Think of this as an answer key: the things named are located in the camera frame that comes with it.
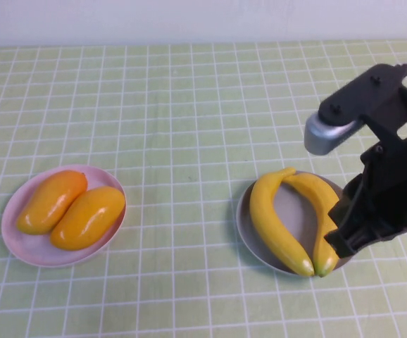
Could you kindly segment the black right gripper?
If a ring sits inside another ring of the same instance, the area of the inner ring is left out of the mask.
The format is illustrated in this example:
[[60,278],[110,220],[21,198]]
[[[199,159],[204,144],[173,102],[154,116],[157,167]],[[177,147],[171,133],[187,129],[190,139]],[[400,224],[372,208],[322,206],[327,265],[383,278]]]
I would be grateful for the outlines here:
[[336,230],[324,236],[339,258],[407,232],[407,138],[381,140],[361,156],[360,192],[343,196],[328,215]]

